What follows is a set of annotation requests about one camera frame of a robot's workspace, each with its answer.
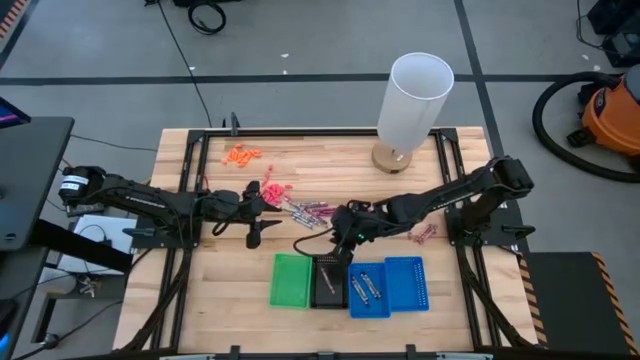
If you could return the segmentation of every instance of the lamp base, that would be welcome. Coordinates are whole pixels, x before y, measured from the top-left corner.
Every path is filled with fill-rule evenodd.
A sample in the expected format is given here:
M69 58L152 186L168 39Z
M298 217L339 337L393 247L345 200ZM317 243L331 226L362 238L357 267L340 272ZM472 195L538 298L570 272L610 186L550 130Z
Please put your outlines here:
M402 159L398 160L398 154L381 142L376 143L373 146L373 150L371 150L373 165L388 174L397 174L404 171L411 163L411 156L411 153L404 154Z

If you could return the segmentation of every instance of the wooden workbench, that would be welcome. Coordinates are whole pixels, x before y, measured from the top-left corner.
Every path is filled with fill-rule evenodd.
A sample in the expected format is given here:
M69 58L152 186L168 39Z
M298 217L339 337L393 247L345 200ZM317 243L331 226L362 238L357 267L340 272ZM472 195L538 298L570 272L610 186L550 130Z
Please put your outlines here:
M482 128L458 128L458 135L467 172L485 165L490 155ZM164 130L153 186L177 190L186 136L187 130ZM405 192L421 193L442 185L432 137L414 152L410 167L397 175L385 174L372 165L375 140L366 136L214 138L209 145L206 175L213 189L241 192L250 180L261 179L268 164L273 164L271 181L292 184L296 200L324 200L334 206L350 199L375 201ZM236 143L261 149L263 157L252 159L245 168L223 165L221 158ZM451 154L448 158L453 164ZM192 173L196 161L194 155ZM293 222L286 213L266 213L263 218L282 219L284 223L263 231L262 245L255 250L245 247L245 226L232 225L221 236L213 237L212 226L205 224L201 246L191 265L181 353L227 353L231 345L240 345L243 353L402 352L406 344L415 344L418 351L472 349L458 264L441 212L425 219L425 224L437 224L439 230L423 245L402 234L357 249L356 262L383 261L387 256L423 257L430 310L393 313L383 320L351 319L347 310L270 307L273 255L293 253L293 240L315 231ZM312 253L332 248L328 235L301 246ZM536 343L515 256L497 248L483 251L495 302L520 334ZM131 340L156 305L164 259L164 250L154 250L130 275L114 348ZM483 340L488 343L484 311L477 298L476 304ZM163 344L168 343L172 314L168 311Z

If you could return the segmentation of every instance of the vacuum hose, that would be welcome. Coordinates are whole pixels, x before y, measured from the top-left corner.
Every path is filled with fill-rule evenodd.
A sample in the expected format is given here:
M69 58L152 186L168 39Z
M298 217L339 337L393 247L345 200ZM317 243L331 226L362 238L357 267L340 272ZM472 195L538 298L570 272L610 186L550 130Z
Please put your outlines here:
M549 101L549 99L560 89L577 82L593 82L601 85L602 87L606 86L613 88L620 83L620 79L599 72L586 71L570 75L563 80L553 83L542 93L542 95L540 95L540 98L536 102L536 106L533 108L533 130L536 132L538 140L540 140L540 143L551 151L552 154L580 170L609 180L626 183L640 183L640 174L616 171L586 161L558 145L553 141L551 136L549 136L547 130L545 130L544 125L542 124L542 112L544 111L544 107L547 105L547 101Z

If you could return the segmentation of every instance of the black case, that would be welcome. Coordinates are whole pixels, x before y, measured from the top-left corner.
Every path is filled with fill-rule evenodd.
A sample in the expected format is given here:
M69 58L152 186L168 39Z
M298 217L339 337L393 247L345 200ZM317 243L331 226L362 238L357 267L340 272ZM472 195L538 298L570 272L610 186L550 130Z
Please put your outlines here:
M324 268L335 294L331 293L321 268ZM344 309L348 307L347 265L333 256L315 256L311 268L311 307Z

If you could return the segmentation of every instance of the blue pegboard tray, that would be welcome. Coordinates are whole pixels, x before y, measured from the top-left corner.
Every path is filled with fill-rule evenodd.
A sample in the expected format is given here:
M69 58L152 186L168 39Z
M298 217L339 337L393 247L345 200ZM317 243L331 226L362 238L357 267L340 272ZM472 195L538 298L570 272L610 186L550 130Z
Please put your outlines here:
M391 311L429 310L422 258L388 257L384 259L384 265Z
M375 319L391 317L389 306L389 292L387 291L387 278L384 271L384 263L353 263L349 265L347 283L349 284L349 315L354 319ZM360 277L365 272L373 285L382 295L380 299L373 297L367 284ZM369 298L369 306L366 306L351 284L351 276L355 276L358 283Z

